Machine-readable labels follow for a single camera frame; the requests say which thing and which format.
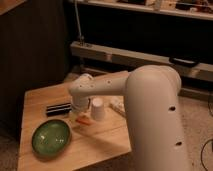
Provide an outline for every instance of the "wooden table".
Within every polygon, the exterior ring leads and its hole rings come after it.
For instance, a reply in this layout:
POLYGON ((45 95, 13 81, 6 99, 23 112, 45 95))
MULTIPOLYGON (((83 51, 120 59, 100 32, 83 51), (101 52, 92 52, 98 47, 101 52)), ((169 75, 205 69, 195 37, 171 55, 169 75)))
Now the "wooden table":
POLYGON ((92 125, 72 124, 68 115, 47 117, 46 106, 69 102, 67 83, 28 91, 25 94, 18 171, 70 171, 130 152, 125 119, 105 107, 106 117, 92 125), (66 150, 51 161, 40 161, 32 152, 35 129, 49 119, 62 119, 71 128, 72 141, 66 150))

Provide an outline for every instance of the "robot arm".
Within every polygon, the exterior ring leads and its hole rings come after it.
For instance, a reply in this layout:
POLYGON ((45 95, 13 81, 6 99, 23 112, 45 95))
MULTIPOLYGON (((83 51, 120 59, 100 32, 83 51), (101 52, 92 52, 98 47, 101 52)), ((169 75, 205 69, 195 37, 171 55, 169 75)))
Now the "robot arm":
POLYGON ((178 106, 180 88, 175 70, 150 65, 96 81, 84 76, 71 84, 69 92, 77 109, 88 106, 90 95, 124 96, 137 171, 189 171, 178 106))

